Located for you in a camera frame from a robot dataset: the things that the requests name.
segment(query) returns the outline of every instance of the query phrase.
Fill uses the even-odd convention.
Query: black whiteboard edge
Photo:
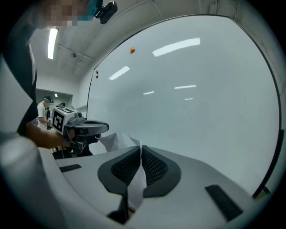
[[[172,18],[168,18],[166,20],[162,20],[162,21],[159,21],[159,22],[156,22],[152,25],[149,25],[147,26],[146,28],[142,29],[142,30],[139,30],[138,32],[134,33],[133,35],[129,36],[128,38],[126,38],[125,40],[123,40],[122,42],[120,42],[112,51],[110,51],[99,63],[98,65],[93,69],[93,74],[94,74],[94,70],[101,64],[101,62],[103,60],[105,60],[105,58],[110,54],[112,53],[116,48],[118,48],[120,45],[122,45],[125,41],[127,41],[128,39],[130,39],[131,37],[135,36],[136,34],[154,26],[154,25],[157,25],[159,23],[162,23],[162,22],[165,22],[165,21],[169,21],[169,20],[172,20],[172,19],[176,19],[176,18],[181,18],[181,17],[192,17],[192,16],[215,16],[215,17],[226,17],[226,18],[229,18],[230,20],[232,20],[237,26],[239,26],[247,35],[248,37],[252,40],[252,42],[256,45],[256,47],[258,48],[259,52],[262,54],[269,70],[270,70],[270,73],[271,73],[271,76],[272,76],[272,79],[274,81],[274,85],[275,85],[275,89],[276,89],[276,93],[277,93],[277,100],[278,100],[278,108],[279,108],[279,128],[278,128],[278,137],[277,137],[277,142],[276,142],[276,148],[275,148],[275,151],[274,151],[274,155],[273,155],[273,158],[272,158],[272,161],[270,163],[270,166],[261,182],[261,184],[258,186],[258,188],[256,189],[256,191],[254,192],[254,194],[252,195],[253,198],[256,198],[258,196],[258,194],[263,190],[263,187],[266,185],[266,183],[268,182],[271,174],[273,173],[273,170],[276,166],[276,163],[278,161],[278,158],[279,158],[279,154],[280,154],[280,150],[281,150],[281,147],[282,147],[282,142],[283,142],[283,136],[284,136],[284,130],[281,129],[281,101],[280,101],[280,95],[279,95],[279,90],[278,90],[278,86],[277,86],[277,82],[276,82],[276,79],[275,79],[275,76],[273,74],[273,71],[272,71],[272,68],[268,62],[268,60],[266,59],[264,53],[262,52],[261,48],[258,46],[258,44],[256,43],[256,41],[249,35],[249,33],[242,27],[240,26],[236,21],[234,21],[231,17],[228,17],[228,16],[224,16],[224,15],[216,15],[216,14],[192,14],[192,15],[183,15],[183,16],[178,16],[178,17],[172,17]],[[91,82],[93,80],[93,75],[91,77],[91,80],[90,80],[90,84],[89,84],[89,90],[88,90],[88,101],[89,101],[89,92],[90,92],[90,86],[91,86]],[[87,109],[86,109],[86,117],[88,116],[88,102],[87,102]]]

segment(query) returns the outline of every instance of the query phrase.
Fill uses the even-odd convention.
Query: ceiling
[[[238,20],[240,0],[116,0],[118,11],[105,25],[98,19],[59,27],[54,59],[47,58],[49,30],[36,30],[31,46],[38,75],[80,78],[124,39],[158,21],[187,14],[222,14]]]

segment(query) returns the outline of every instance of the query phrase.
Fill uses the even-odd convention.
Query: black velcro strip
[[[243,211],[228,197],[228,195],[218,185],[205,187],[205,190],[216,203],[222,214],[228,221],[239,216]]]
[[[81,168],[79,164],[74,164],[74,165],[63,166],[63,167],[60,167],[59,169],[61,170],[62,173],[64,173],[64,172],[68,172],[68,171],[79,169],[79,168]]]

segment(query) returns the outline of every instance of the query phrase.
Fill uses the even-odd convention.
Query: person in white shirt
[[[38,104],[38,124],[37,126],[41,129],[47,130],[50,122],[46,119],[46,110],[45,107],[49,107],[51,102],[50,96],[45,96],[43,100]]]

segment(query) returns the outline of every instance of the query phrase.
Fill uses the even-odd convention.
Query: fluorescent light tube
[[[57,37],[57,34],[58,34],[57,29],[50,30],[49,45],[48,45],[48,58],[49,59],[53,59],[54,57],[55,39]]]
[[[188,86],[175,87],[175,89],[195,88],[195,87],[196,85],[188,85]]]
[[[155,57],[161,56],[161,55],[164,55],[164,54],[169,53],[169,52],[173,52],[173,51],[181,49],[181,48],[186,48],[186,47],[189,47],[189,46],[199,45],[200,43],[201,43],[201,39],[200,38],[193,38],[193,39],[188,39],[188,40],[185,40],[185,41],[180,41],[180,42],[177,42],[177,43],[166,45],[166,46],[164,46],[164,47],[162,47],[160,49],[157,49],[157,50],[153,51],[153,55]]]
[[[149,95],[149,94],[153,94],[153,93],[154,93],[153,91],[150,91],[150,92],[143,93],[143,95]]]
[[[122,74],[126,73],[127,71],[129,71],[130,68],[128,68],[127,66],[121,68],[118,72],[116,72],[115,74],[113,74],[109,79],[110,80],[115,80],[116,78],[120,77]]]

